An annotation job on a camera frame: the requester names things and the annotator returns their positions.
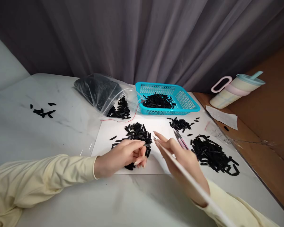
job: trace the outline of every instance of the gray curtain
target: gray curtain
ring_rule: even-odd
[[[284,0],[0,0],[29,73],[107,73],[208,92],[284,45]]]

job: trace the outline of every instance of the blue plastic basket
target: blue plastic basket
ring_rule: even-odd
[[[157,84],[137,82],[136,90],[142,96],[163,94],[171,96],[173,103],[177,105],[174,109],[148,108],[139,104],[142,114],[158,114],[158,115],[186,115],[190,112],[197,112],[200,110],[199,105],[192,99],[192,97],[179,85],[172,84]]]

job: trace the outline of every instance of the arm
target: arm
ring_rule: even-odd
[[[14,227],[22,208],[46,201],[65,187],[108,177],[132,162],[145,166],[144,143],[123,140],[98,157],[61,154],[37,161],[3,164],[0,166],[0,226]]]
[[[273,221],[252,208],[248,203],[239,197],[228,194],[213,182],[208,181],[210,196],[214,202],[223,210],[223,212],[236,224],[236,226],[259,226],[259,227],[277,227]],[[210,207],[206,206],[200,209],[204,210],[218,226],[225,225],[220,221],[219,216]]]
[[[96,157],[57,155],[39,161],[0,166],[0,212],[48,200],[64,187],[95,179]]]
[[[236,226],[258,226],[258,227],[272,227],[278,226],[260,212],[253,209],[242,199],[232,196],[213,182],[208,181],[199,166],[198,160],[193,152],[185,150],[172,138],[167,140],[161,134],[155,132],[155,135],[160,140],[155,143],[160,143],[161,146],[168,149],[172,154],[175,154],[177,160],[181,165],[193,176],[193,178],[199,183],[199,185],[205,190],[213,199],[213,201],[222,209],[222,211],[235,223]],[[219,216],[215,211],[206,203],[206,201],[199,195],[199,193],[187,182],[186,178],[173,164],[164,151],[161,151],[163,158],[165,159],[169,171],[176,178],[176,180],[182,185],[185,193],[194,201],[194,203],[200,209],[204,210],[208,216],[210,216],[217,223],[218,226],[224,227]]]

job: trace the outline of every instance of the marble surface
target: marble surface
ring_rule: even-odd
[[[0,92],[0,164],[57,154],[92,155],[101,123],[93,107],[72,88],[75,80],[40,73]],[[57,106],[50,107],[48,102]],[[34,114],[30,104],[45,111],[55,109],[54,118],[43,119]],[[208,135],[204,129],[212,120],[199,106],[201,111],[181,117],[188,122],[200,117],[192,130],[182,134],[184,139],[189,133]],[[201,166],[205,176],[284,226],[284,211],[240,154],[232,145],[211,139],[240,164],[241,174],[232,177]],[[132,174],[66,188],[49,201],[25,210],[17,226],[75,225],[215,226],[215,223],[185,197],[170,176]]]

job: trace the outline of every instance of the plastic sheet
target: plastic sheet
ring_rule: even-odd
[[[213,122],[209,121],[205,127],[205,131],[208,132],[210,135],[216,137],[218,140],[223,142],[226,145],[232,144],[232,139],[227,138],[223,132],[219,129],[219,127],[214,124]]]
[[[142,100],[142,96],[136,92],[131,85],[116,80],[109,75],[94,73],[75,81],[76,90],[98,110],[98,118],[100,120],[111,119],[115,121],[126,122],[133,119],[138,104]],[[118,100],[125,97],[128,108],[130,110],[130,119],[109,118],[107,114],[109,110],[115,106],[118,108]]]

